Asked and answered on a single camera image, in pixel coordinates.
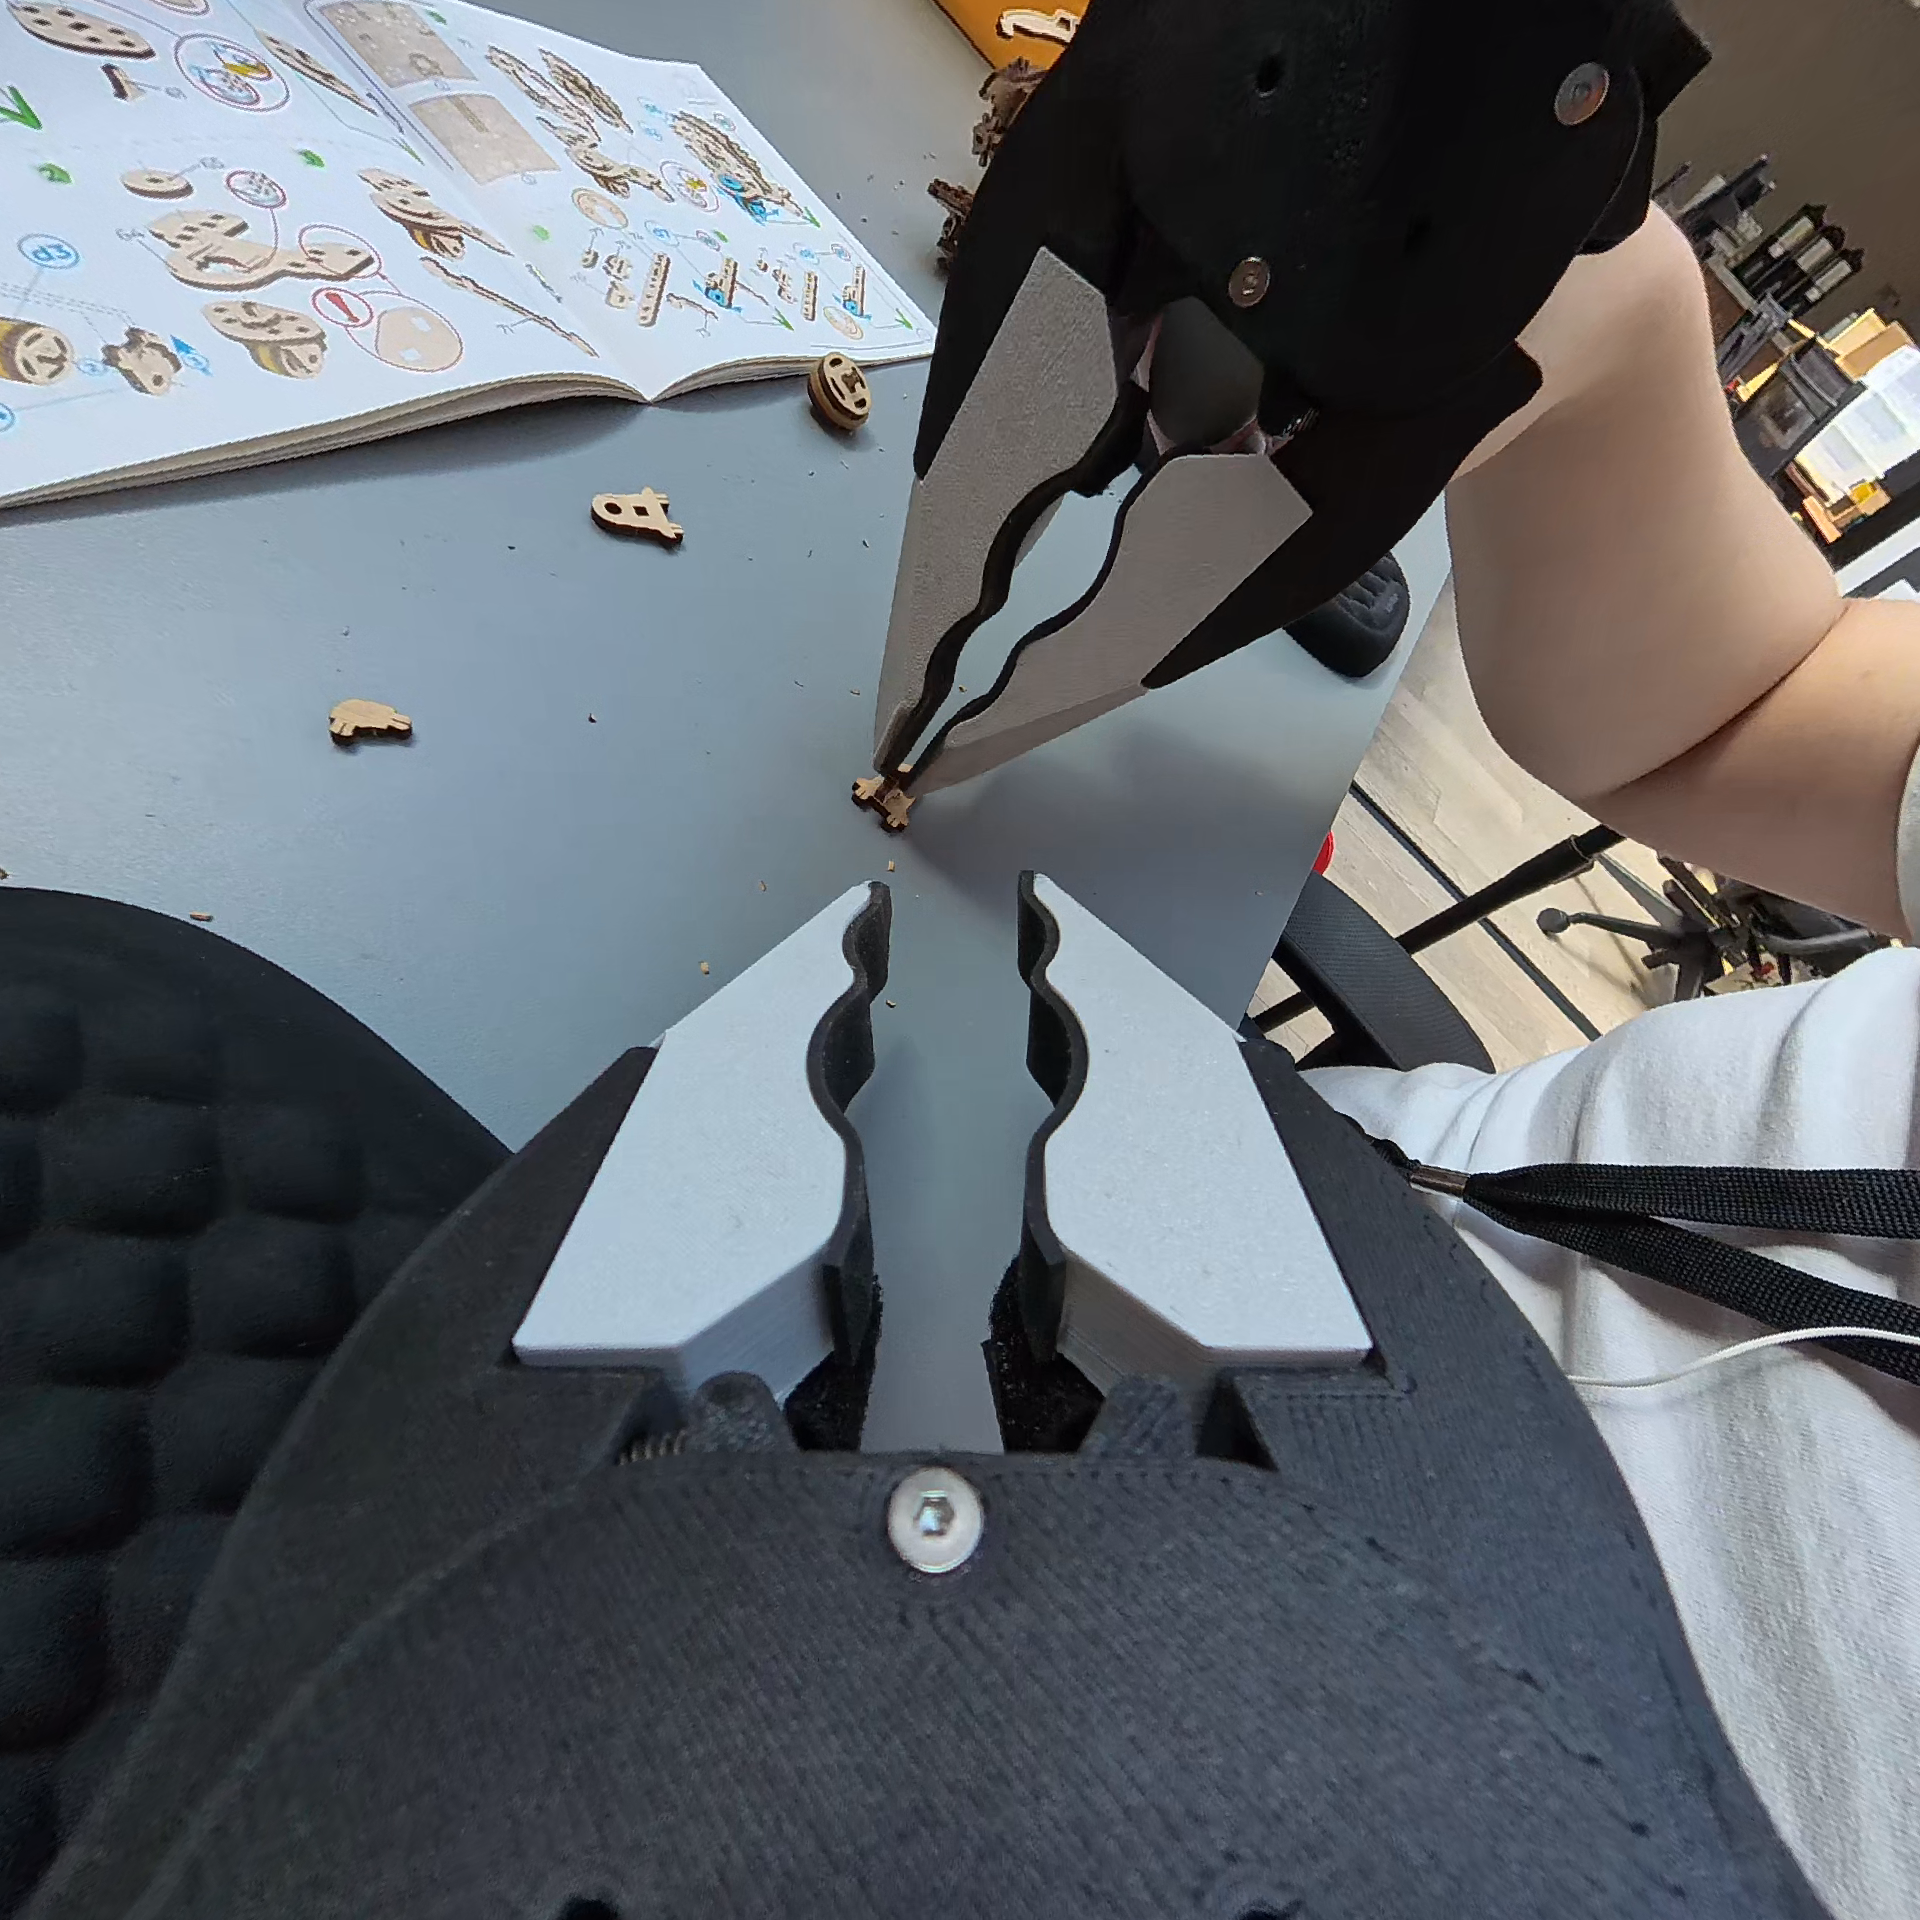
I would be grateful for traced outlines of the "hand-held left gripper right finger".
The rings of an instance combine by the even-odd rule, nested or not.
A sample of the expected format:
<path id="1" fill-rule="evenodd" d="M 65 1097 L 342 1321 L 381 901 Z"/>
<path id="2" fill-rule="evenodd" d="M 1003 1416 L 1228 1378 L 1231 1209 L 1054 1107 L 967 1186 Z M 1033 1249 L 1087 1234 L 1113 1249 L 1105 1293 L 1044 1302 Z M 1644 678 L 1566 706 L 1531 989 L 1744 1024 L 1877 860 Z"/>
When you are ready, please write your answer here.
<path id="1" fill-rule="evenodd" d="M 1049 1105 L 1017 1262 L 1033 1354 L 1102 1395 L 1361 1364 L 1374 1339 L 1238 1034 L 1036 872 L 1017 884 L 1017 965 Z"/>

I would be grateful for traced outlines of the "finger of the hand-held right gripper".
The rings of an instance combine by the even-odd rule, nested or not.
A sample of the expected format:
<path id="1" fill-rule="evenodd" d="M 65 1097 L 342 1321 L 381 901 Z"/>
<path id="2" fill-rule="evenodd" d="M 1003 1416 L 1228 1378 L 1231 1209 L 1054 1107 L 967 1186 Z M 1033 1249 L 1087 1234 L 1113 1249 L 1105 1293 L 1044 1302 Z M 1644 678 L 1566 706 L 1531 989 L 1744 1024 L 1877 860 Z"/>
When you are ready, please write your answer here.
<path id="1" fill-rule="evenodd" d="M 1161 470 L 1117 505 L 1094 584 L 1022 636 L 989 688 L 941 718 L 968 641 L 1067 493 L 1153 449 L 1161 321 L 1043 250 L 907 500 L 875 697 L 875 778 L 980 778 L 1144 693 L 1163 656 Z"/>
<path id="2" fill-rule="evenodd" d="M 907 792 L 983 778 L 1134 701 L 1310 514 L 1304 496 L 1259 453 L 1169 456 L 1123 504 L 1094 585 L 1017 644 L 989 694 L 915 758 Z"/>

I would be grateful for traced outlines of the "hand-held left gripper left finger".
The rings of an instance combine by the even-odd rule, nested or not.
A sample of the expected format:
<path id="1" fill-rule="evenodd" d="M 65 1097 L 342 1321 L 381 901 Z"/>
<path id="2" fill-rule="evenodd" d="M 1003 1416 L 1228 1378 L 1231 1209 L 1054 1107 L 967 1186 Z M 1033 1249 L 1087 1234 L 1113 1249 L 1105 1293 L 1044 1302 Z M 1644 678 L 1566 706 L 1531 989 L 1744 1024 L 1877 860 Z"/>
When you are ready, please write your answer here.
<path id="1" fill-rule="evenodd" d="M 848 1105 L 888 940 L 888 890 L 859 883 L 661 1035 L 518 1362 L 647 1368 L 680 1395 L 752 1373 L 787 1400 L 859 1358 L 878 1281 Z"/>

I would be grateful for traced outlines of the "person's right forearm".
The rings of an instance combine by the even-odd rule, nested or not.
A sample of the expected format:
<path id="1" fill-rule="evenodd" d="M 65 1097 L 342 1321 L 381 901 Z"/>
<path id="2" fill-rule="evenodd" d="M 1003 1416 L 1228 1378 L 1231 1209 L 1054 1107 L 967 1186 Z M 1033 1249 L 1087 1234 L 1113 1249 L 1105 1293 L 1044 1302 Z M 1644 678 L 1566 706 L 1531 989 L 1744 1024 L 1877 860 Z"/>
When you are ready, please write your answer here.
<path id="1" fill-rule="evenodd" d="M 1915 937 L 1915 603 L 1852 600 L 1752 473 L 1652 211 L 1521 330 L 1542 388 L 1447 490 L 1475 700 L 1645 849 Z"/>

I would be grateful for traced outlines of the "grey desk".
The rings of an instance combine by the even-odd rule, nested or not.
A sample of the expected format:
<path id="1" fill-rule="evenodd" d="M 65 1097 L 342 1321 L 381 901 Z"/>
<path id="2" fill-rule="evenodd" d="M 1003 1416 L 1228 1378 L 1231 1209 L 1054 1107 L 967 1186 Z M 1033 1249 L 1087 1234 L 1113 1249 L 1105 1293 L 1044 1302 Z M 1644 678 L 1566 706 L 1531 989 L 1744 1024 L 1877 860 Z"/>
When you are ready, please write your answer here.
<path id="1" fill-rule="evenodd" d="M 268 956 L 507 1145 L 857 881 L 894 940 L 855 1101 L 883 1285 L 867 1445 L 993 1451 L 1019 1240 L 1017 876 L 1247 1013 L 1449 574 L 1404 540 L 1372 678 L 1285 637 L 935 795 L 851 804 L 924 368 L 852 446 L 789 381 L 560 401 L 4 517 L 4 869 Z M 679 547 L 601 532 L 659 490 Z M 411 739 L 335 747 L 340 700 Z"/>

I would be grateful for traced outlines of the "black office chair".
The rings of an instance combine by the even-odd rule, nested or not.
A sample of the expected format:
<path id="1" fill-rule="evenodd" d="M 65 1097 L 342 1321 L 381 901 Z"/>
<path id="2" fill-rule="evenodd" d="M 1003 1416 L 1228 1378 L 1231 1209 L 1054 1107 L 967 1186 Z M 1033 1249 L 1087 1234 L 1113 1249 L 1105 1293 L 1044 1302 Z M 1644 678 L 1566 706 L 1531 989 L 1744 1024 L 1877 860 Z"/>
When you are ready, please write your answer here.
<path id="1" fill-rule="evenodd" d="M 1419 968 L 1417 954 L 1587 874 L 1622 840 L 1605 825 L 1577 832 L 1401 934 L 1387 932 L 1331 877 L 1310 874 L 1271 957 L 1293 995 L 1246 1016 L 1238 1034 L 1271 1041 L 1289 1019 L 1316 1013 L 1331 1034 L 1301 1058 L 1304 1070 L 1464 1065 L 1489 1072 L 1486 1044 Z"/>

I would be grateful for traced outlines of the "brown wooden model assembly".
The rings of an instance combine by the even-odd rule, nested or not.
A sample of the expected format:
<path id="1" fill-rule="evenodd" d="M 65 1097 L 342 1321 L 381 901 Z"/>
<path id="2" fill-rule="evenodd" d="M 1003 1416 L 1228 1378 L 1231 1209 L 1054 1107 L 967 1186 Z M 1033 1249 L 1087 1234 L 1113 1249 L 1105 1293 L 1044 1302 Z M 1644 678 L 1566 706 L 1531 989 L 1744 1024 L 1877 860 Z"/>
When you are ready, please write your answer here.
<path id="1" fill-rule="evenodd" d="M 979 91 L 983 113 L 971 129 L 971 155 L 983 176 L 992 166 L 992 161 L 1009 125 L 1017 122 L 1019 110 L 1033 97 L 1036 86 L 1044 82 L 1044 75 L 1044 67 L 1017 57 L 983 80 Z M 975 204 L 975 187 L 979 182 L 967 186 L 941 179 L 927 182 L 927 197 L 935 198 L 944 213 L 944 226 L 935 244 L 937 267 L 941 275 L 949 275 L 952 267 L 957 242 Z"/>

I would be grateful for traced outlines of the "storage shelf with boxes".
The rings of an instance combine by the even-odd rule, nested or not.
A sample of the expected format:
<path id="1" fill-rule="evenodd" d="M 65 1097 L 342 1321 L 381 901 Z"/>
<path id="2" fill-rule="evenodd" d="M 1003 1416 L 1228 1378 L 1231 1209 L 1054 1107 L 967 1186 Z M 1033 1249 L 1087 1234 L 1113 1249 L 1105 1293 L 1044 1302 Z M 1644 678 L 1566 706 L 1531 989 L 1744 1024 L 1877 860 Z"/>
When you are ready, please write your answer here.
<path id="1" fill-rule="evenodd" d="M 1702 270 L 1744 459 L 1837 569 L 1915 521 L 1918 341 L 1821 204 L 1768 205 L 1766 157 L 1654 189 Z"/>

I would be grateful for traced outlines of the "black quilted cushion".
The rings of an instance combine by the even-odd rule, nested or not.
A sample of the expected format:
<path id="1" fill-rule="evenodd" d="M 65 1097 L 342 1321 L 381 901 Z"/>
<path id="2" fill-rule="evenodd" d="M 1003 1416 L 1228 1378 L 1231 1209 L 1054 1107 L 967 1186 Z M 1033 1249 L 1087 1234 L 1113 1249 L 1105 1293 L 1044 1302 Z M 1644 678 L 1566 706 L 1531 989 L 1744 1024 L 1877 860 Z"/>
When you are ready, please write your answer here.
<path id="1" fill-rule="evenodd" d="M 4 888 L 4 1915 L 152 1707 L 307 1389 L 507 1156 L 248 949 Z"/>

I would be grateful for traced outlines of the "illustrated instruction booklet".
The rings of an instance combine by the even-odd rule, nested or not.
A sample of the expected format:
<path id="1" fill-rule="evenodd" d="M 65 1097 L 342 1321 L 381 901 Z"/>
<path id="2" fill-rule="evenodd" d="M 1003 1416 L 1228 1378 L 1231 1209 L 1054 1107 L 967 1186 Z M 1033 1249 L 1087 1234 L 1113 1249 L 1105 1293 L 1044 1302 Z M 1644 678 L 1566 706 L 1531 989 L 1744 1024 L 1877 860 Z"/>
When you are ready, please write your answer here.
<path id="1" fill-rule="evenodd" d="M 696 67 L 472 4 L 9 2 L 4 508 L 931 355 Z"/>

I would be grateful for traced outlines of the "black chair base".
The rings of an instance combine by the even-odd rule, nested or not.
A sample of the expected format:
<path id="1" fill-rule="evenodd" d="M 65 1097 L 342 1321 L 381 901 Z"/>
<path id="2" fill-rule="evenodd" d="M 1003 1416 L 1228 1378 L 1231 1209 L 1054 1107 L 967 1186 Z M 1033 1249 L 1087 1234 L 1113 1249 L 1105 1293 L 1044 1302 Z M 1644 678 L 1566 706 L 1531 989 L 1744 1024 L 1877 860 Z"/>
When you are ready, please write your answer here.
<path id="1" fill-rule="evenodd" d="M 1572 928 L 1597 928 L 1639 942 L 1645 971 L 1672 971 L 1676 1001 L 1835 977 L 1896 944 L 1862 924 L 1741 881 L 1716 881 L 1667 854 L 1660 865 L 1667 877 L 1652 890 L 1608 854 L 1595 860 L 1597 869 L 1645 907 L 1644 920 L 1590 910 L 1569 914 L 1545 906 L 1537 912 L 1537 930 L 1560 937 Z"/>

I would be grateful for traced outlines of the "person's white shirt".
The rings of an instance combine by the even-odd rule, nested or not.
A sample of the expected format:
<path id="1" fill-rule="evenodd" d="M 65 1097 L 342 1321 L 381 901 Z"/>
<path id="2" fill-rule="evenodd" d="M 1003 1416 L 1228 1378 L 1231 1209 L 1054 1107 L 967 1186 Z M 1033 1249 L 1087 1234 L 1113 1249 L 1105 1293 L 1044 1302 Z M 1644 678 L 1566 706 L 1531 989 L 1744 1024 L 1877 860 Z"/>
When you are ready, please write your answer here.
<path id="1" fill-rule="evenodd" d="M 1915 949 L 1676 1004 L 1509 1072 L 1331 1067 L 1368 1137 L 1461 1173 L 1918 1165 Z M 1568 1376 L 1629 1378 L 1760 1323 L 1457 1203 L 1431 1206 Z M 1579 1389 L 1639 1505 L 1739 1763 L 1833 1915 L 1918 1908 L 1915 1385 L 1801 1347 Z"/>

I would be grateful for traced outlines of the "white wired earphone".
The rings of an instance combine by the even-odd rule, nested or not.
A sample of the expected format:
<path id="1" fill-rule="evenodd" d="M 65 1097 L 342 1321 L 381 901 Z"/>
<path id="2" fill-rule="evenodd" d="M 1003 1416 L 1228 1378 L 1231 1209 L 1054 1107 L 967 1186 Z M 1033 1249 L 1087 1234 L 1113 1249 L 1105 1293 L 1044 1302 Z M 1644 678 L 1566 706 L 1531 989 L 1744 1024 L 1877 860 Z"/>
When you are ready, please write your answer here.
<path id="1" fill-rule="evenodd" d="M 1652 1376 L 1629 1376 L 1629 1378 L 1599 1378 L 1599 1376 L 1568 1376 L 1568 1384 L 1577 1389 L 1592 1389 L 1592 1393 L 1625 1393 L 1625 1389 L 1656 1389 L 1667 1385 L 1678 1385 L 1692 1376 L 1702 1376 L 1709 1369 L 1716 1369 L 1727 1362 L 1756 1358 L 1763 1354 L 1779 1354 L 1787 1348 L 1801 1347 L 1848 1347 L 1848 1348 L 1868 1348 L 1868 1358 L 1885 1355 L 1885 1354 L 1915 1354 L 1918 1350 L 1918 1336 L 1912 1333 L 1892 1333 L 1880 1328 L 1857 1328 L 1857 1325 L 1825 1325 L 1825 1328 L 1801 1328 L 1801 1330 L 1780 1330 L 1768 1336 L 1756 1336 L 1731 1347 L 1721 1347 L 1713 1354 L 1705 1354 L 1700 1358 L 1686 1361 L 1684 1364 Z"/>

